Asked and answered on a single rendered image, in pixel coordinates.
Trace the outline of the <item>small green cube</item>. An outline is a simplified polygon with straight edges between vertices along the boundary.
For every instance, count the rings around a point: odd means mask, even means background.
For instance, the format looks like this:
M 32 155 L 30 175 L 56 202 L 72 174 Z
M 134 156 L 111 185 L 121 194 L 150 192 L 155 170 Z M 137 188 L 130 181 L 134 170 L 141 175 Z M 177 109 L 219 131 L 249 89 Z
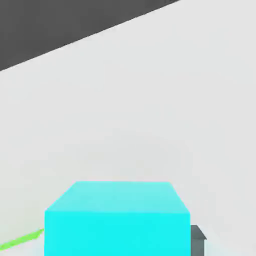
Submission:
M 39 229 L 37 231 L 34 231 L 34 232 L 29 233 L 29 234 L 18 237 L 16 239 L 7 241 L 3 244 L 0 244 L 0 251 L 4 251 L 4 250 L 7 250 L 7 249 L 12 248 L 14 246 L 17 246 L 17 245 L 35 240 L 43 233 L 43 231 L 44 231 L 44 229 L 42 228 L 42 229 Z

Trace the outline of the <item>small cyan cube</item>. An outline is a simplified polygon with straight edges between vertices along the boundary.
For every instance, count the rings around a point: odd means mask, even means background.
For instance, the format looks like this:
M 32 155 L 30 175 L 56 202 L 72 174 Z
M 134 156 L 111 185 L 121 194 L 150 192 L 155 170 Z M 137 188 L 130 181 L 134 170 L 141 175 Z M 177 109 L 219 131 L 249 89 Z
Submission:
M 45 210 L 44 256 L 191 256 L 191 215 L 169 182 L 78 181 Z

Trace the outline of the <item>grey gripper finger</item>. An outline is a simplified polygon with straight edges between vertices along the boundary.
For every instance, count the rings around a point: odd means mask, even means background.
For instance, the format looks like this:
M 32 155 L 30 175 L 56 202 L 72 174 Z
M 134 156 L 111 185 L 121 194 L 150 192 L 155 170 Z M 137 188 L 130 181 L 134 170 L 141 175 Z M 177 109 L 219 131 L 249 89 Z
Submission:
M 212 256 L 211 244 L 202 229 L 196 225 L 191 225 L 191 256 Z

